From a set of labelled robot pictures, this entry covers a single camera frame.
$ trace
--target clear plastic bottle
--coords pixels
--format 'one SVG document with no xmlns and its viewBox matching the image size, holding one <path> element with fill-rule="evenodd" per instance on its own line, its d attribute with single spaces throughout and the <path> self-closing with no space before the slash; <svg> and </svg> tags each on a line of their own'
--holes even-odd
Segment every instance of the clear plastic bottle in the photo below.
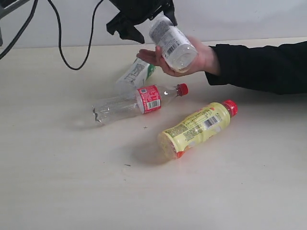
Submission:
<svg viewBox="0 0 307 230">
<path fill-rule="evenodd" d="M 151 85 L 134 91 L 134 96 L 103 99 L 93 106 L 95 121 L 108 125 L 115 121 L 149 113 L 166 106 L 177 96 L 188 94 L 186 84 L 175 87 Z"/>
<path fill-rule="evenodd" d="M 236 103 L 231 100 L 210 103 L 186 117 L 175 127 L 161 132 L 158 135 L 159 146 L 167 158 L 178 159 L 188 149 L 225 129 L 237 111 Z"/>
<path fill-rule="evenodd" d="M 116 92 L 122 95 L 142 87 L 154 71 L 154 65 L 136 58 L 131 67 L 115 82 Z"/>
<path fill-rule="evenodd" d="M 164 15 L 157 16 L 149 36 L 162 49 L 167 64 L 177 72 L 189 70 L 198 55 L 197 50 L 186 36 Z"/>
</svg>

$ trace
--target black jacket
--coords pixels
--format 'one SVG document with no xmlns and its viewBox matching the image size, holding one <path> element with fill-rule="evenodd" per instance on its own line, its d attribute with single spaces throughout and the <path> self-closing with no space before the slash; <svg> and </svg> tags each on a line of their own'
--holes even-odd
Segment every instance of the black jacket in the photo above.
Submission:
<svg viewBox="0 0 307 230">
<path fill-rule="evenodd" d="M 210 85 L 231 84 L 277 94 L 307 93 L 307 41 L 248 48 L 212 46 L 221 75 L 206 73 Z"/>
</svg>

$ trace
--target red bottle cap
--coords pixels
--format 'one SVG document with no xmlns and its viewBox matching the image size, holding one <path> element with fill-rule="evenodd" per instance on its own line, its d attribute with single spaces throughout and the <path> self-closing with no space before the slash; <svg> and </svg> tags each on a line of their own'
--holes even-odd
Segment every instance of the red bottle cap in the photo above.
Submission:
<svg viewBox="0 0 307 230">
<path fill-rule="evenodd" d="M 178 86 L 178 95 L 184 96 L 187 95 L 189 92 L 188 86 L 186 84 L 179 84 Z"/>
<path fill-rule="evenodd" d="M 233 117 L 238 113 L 238 106 L 231 100 L 224 101 L 223 104 L 228 108 L 230 116 Z"/>
</svg>

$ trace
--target hand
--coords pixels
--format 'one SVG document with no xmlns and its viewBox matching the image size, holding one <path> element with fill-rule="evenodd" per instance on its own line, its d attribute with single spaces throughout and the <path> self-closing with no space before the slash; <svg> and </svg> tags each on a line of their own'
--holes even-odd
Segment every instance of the hand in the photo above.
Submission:
<svg viewBox="0 0 307 230">
<path fill-rule="evenodd" d="M 159 46 L 156 46 L 155 51 L 141 49 L 137 54 L 137 57 L 143 61 L 146 61 L 147 63 L 160 66 L 164 73 L 174 77 L 182 77 L 200 71 L 206 71 L 214 75 L 219 75 L 219 61 L 214 50 L 211 47 L 204 45 L 201 41 L 194 37 L 188 36 L 187 38 L 198 51 L 197 57 L 193 60 L 191 67 L 187 72 L 178 73 L 171 69 L 165 62 L 162 56 L 162 50 Z"/>
</svg>

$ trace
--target wire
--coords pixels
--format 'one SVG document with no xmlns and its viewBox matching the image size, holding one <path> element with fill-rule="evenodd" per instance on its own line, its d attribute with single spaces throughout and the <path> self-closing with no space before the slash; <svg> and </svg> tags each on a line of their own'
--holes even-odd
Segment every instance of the wire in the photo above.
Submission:
<svg viewBox="0 0 307 230">
<path fill-rule="evenodd" d="M 61 26 L 61 19 L 59 17 L 59 12 L 57 10 L 57 8 L 55 7 L 55 5 L 53 4 L 53 2 L 51 0 L 47 0 L 49 2 L 49 4 L 51 5 L 51 7 L 54 10 L 54 13 L 56 14 L 57 20 L 58 20 L 58 25 L 59 25 L 59 53 L 61 54 L 61 57 L 64 61 L 64 63 L 66 64 L 66 66 L 72 70 L 80 70 L 86 63 L 89 55 L 90 55 L 90 51 L 91 51 L 91 45 L 92 45 L 92 39 L 93 39 L 93 34 L 94 34 L 94 21 L 95 21 L 95 15 L 96 15 L 96 11 L 98 9 L 98 7 L 100 6 L 100 4 L 104 1 L 104 0 L 100 0 L 98 2 L 98 4 L 96 5 L 95 9 L 94 9 L 94 13 L 92 16 L 92 29 L 91 29 L 91 36 L 90 36 L 90 41 L 88 44 L 88 49 L 87 49 L 87 54 L 85 56 L 85 59 L 83 61 L 83 63 L 78 67 L 78 68 L 74 68 L 72 66 L 70 66 L 68 64 L 68 62 L 66 61 L 64 55 L 63 55 L 63 51 L 62 51 L 62 26 Z"/>
<path fill-rule="evenodd" d="M 0 54 L 0 60 L 2 58 L 4 58 L 5 55 L 8 54 L 8 52 L 13 48 L 13 46 L 16 44 L 16 42 L 18 41 L 18 39 L 20 38 L 20 36 L 23 34 L 23 32 L 25 31 L 25 29 L 27 28 L 27 26 L 29 25 L 29 23 L 31 22 L 33 16 L 34 16 L 34 13 L 35 13 L 35 10 L 36 10 L 36 7 L 37 7 L 37 3 L 38 3 L 38 0 L 34 0 L 33 2 L 33 7 L 31 9 L 31 12 L 30 12 L 30 15 L 29 17 L 27 18 L 27 20 L 24 22 L 23 26 L 21 27 L 21 29 L 18 31 L 18 33 L 16 34 L 16 36 L 13 38 L 13 40 L 11 41 L 11 43 L 9 43 L 9 45 L 3 50 L 3 52 Z"/>
</svg>

